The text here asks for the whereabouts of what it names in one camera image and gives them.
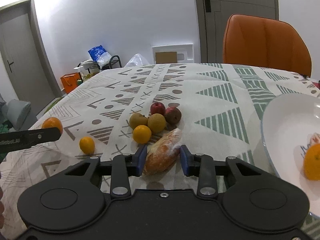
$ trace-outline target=gray door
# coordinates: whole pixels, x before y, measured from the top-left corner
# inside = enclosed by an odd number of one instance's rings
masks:
[[[222,45],[227,21],[232,14],[277,18],[277,0],[203,0],[207,39],[207,62],[222,62]]]
[[[32,36],[27,4],[15,5],[0,12],[0,42],[5,66],[20,100],[30,101],[38,114],[54,94],[44,75]]]

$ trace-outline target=yellow fruit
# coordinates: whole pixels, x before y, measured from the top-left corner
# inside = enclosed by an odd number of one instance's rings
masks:
[[[132,138],[141,144],[147,143],[151,138],[151,130],[145,125],[138,125],[132,133]]]
[[[79,142],[79,146],[84,154],[90,155],[94,153],[95,145],[94,145],[94,140],[91,137],[86,136],[81,138]]]
[[[148,127],[152,133],[161,132],[166,126],[165,118],[162,114],[153,114],[148,119]]]
[[[315,144],[307,150],[303,170],[308,179],[320,180],[320,144]]]
[[[148,125],[148,118],[142,114],[134,113],[130,117],[129,125],[132,129],[136,128],[138,125]]]
[[[56,117],[49,117],[47,120],[45,120],[41,126],[42,129],[45,128],[52,128],[52,127],[57,127],[60,130],[60,133],[62,134],[63,132],[63,127],[62,123],[60,120]]]

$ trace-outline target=white bowl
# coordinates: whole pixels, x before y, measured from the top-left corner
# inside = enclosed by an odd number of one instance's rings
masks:
[[[308,180],[303,156],[310,137],[320,133],[320,99],[284,94],[266,107],[261,121],[262,141],[276,174],[301,188],[310,201],[310,212],[320,217],[320,181]]]

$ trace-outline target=dining table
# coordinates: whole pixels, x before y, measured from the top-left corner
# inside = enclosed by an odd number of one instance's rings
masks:
[[[94,140],[93,155],[101,161],[134,154],[139,145],[132,139],[129,119],[134,113],[149,116],[154,102],[181,111],[176,127],[182,131],[181,143],[191,153],[218,161],[236,156],[275,174],[264,151],[260,123],[268,103],[286,93],[320,97],[320,90],[298,73],[266,67],[188,63],[104,70],[66,95],[31,127],[39,129],[47,118],[57,117],[63,125],[59,140],[10,152],[0,164],[5,207],[1,233],[14,239],[27,229],[17,210],[24,190],[88,157],[79,147],[81,138]],[[163,132],[153,134],[149,144],[171,129],[167,125]],[[196,190],[198,179],[185,177],[176,162],[165,172],[129,180],[133,192]],[[219,192],[224,192],[223,177],[218,176],[217,183]],[[101,191],[109,193],[110,176],[103,177]],[[320,239],[320,220],[308,215],[302,230]]]

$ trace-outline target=cardboard piece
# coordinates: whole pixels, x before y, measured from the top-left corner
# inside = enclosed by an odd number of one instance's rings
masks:
[[[177,63],[177,52],[156,52],[156,64]]]

